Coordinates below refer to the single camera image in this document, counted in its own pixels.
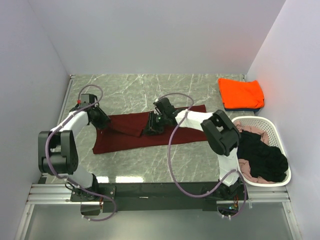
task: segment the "plastic basket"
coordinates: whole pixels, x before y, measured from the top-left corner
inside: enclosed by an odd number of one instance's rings
[[[270,120],[260,116],[239,116],[232,119],[232,122],[234,123],[237,120],[239,120],[243,126],[253,126],[263,131],[266,131],[269,136],[269,145],[278,147],[281,150],[282,154],[286,156],[278,131],[275,125]],[[257,186],[257,187],[271,188],[271,187],[285,186],[287,183],[289,183],[291,179],[290,166],[288,167],[288,170],[285,173],[286,173],[286,177],[282,182],[276,182],[272,184],[255,183],[255,182],[249,181],[244,176],[243,178],[245,182],[250,185]]]

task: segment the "red towel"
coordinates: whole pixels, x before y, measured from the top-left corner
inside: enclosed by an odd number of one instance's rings
[[[206,106],[193,106],[192,111],[206,113]],[[103,130],[96,131],[96,141],[93,147],[94,154],[112,153],[128,149],[150,146],[167,145],[174,126],[166,126],[159,135],[142,135],[146,127],[149,112],[121,114],[109,116],[111,124]],[[173,138],[172,144],[186,144],[206,141],[202,131],[180,127]]]

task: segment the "folded orange shirt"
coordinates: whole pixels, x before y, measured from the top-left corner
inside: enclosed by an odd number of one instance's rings
[[[225,109],[260,109],[265,106],[264,93],[256,80],[243,82],[219,78],[218,84]]]

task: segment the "marble table surface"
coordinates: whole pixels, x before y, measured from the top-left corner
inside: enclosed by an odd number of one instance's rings
[[[130,114],[154,110],[153,102],[164,94],[180,92],[193,97],[195,104],[205,104],[207,112],[224,109],[218,87],[218,78],[243,81],[241,74],[102,74],[74,75],[62,109],[62,120],[77,103],[80,89],[87,84],[102,87],[104,97],[100,107],[107,115]],[[100,95],[89,87],[85,93]],[[175,107],[185,107],[190,100],[172,96]],[[252,111],[228,111],[230,119],[253,116]],[[79,164],[94,173],[99,182],[160,183],[172,182],[167,166],[167,146],[152,146],[94,155],[96,130],[85,126],[76,137]],[[178,181],[217,181],[219,166],[217,155],[206,141],[173,145],[172,167]],[[49,176],[47,183],[60,183]]]

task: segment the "black mounting bar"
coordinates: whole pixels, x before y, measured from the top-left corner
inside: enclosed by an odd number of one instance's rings
[[[187,192],[200,195],[205,194],[218,182],[181,182],[180,185]],[[193,198],[181,192],[173,182],[166,183],[99,183],[98,192],[113,198],[117,211],[149,211],[149,210],[187,210],[202,209],[203,211],[217,211],[217,201],[244,199],[244,187],[238,180],[233,186],[220,187],[213,194],[205,198]],[[85,196],[72,194],[71,202],[88,202]],[[103,200],[103,213],[110,213],[114,205]],[[83,215],[98,215],[100,206],[83,205]]]

